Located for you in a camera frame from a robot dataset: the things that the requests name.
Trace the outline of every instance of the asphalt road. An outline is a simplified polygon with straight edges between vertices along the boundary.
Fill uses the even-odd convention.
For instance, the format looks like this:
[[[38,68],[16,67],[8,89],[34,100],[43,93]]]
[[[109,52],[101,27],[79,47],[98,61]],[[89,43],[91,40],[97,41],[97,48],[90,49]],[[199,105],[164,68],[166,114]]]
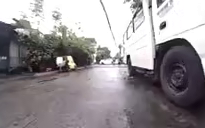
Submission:
[[[149,78],[129,78],[125,66],[94,66],[0,85],[0,128],[200,125],[205,125],[205,101],[193,108],[176,107]]]

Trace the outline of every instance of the house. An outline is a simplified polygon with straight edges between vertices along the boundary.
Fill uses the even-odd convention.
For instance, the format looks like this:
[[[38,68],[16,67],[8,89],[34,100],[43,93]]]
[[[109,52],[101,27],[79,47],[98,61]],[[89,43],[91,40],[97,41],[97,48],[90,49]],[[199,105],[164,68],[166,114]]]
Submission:
[[[10,71],[22,66],[25,46],[17,37],[15,27],[0,21],[0,71]]]

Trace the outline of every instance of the white car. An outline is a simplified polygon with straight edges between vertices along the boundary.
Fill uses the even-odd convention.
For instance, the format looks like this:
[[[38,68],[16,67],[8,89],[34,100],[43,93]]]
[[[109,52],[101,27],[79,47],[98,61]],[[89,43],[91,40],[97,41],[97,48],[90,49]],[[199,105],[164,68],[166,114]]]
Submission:
[[[100,61],[100,64],[112,64],[112,59],[104,59]]]

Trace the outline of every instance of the tire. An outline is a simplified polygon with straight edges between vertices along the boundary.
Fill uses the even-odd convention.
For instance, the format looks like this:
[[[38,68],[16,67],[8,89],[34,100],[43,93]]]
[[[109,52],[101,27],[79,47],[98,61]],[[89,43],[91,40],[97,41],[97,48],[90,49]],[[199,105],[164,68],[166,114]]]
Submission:
[[[135,68],[132,66],[132,62],[131,59],[128,59],[128,75],[129,76],[135,76],[136,75],[136,70]]]
[[[200,58],[186,46],[175,46],[165,54],[160,81],[166,96],[181,107],[198,102],[205,92],[205,76]]]

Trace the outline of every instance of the truck window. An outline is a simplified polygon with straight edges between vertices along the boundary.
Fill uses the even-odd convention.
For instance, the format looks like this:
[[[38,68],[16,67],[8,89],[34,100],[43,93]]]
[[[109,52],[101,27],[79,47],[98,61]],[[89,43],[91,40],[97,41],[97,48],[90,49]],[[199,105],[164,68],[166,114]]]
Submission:
[[[134,16],[134,30],[136,31],[141,24],[143,23],[145,19],[144,13],[143,13],[143,9],[140,9],[138,12],[136,12],[135,16]]]
[[[163,2],[165,2],[166,0],[157,0],[157,7],[159,8],[160,5],[162,5]]]
[[[133,25],[131,21],[127,29],[127,40],[132,36],[132,33],[133,33]]]

